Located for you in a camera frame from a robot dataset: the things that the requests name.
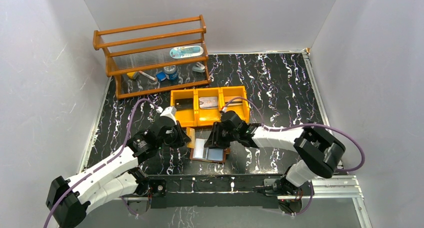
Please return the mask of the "brown leather card holder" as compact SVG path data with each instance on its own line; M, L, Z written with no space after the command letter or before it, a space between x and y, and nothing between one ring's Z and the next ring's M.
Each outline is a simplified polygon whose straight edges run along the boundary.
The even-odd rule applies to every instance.
M226 151L218 148L205 148L205 143L205 139L195 139L194 148L190 152L190 159L203 162L225 163L227 157Z

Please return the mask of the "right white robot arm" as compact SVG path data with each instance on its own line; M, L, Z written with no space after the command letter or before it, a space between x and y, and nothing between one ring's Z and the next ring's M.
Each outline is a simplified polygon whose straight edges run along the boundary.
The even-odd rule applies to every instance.
M259 123L247 123L236 112L222 113L220 121L204 147L227 149L231 142L250 148L278 148L296 152L300 161L292 165L279 182L281 187L296 189L315 177L331 178L346 147L319 124L304 124L299 128L268 128Z

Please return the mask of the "yellow three-compartment bin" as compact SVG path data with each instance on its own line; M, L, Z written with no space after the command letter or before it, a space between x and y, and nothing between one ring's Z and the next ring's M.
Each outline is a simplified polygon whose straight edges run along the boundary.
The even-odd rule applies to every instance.
M170 105L182 127L211 126L221 120L221 111L235 111L244 121L250 119L250 107L244 86L172 90Z

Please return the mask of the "orange credit card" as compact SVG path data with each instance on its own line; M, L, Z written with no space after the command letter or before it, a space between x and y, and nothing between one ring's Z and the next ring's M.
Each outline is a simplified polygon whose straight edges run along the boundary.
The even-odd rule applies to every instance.
M190 141L186 144L187 148L194 149L195 148L195 129L191 127L186 128L186 135L190 138Z

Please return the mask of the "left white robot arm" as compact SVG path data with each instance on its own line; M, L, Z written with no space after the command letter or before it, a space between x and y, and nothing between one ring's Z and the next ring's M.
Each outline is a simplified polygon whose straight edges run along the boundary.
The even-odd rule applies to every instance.
M44 226L54 218L59 227L76 227L91 211L119 196L145 195L150 179L139 166L162 148L181 148L190 142L175 118L161 116L91 168L69 178L55 178L45 202L49 214Z

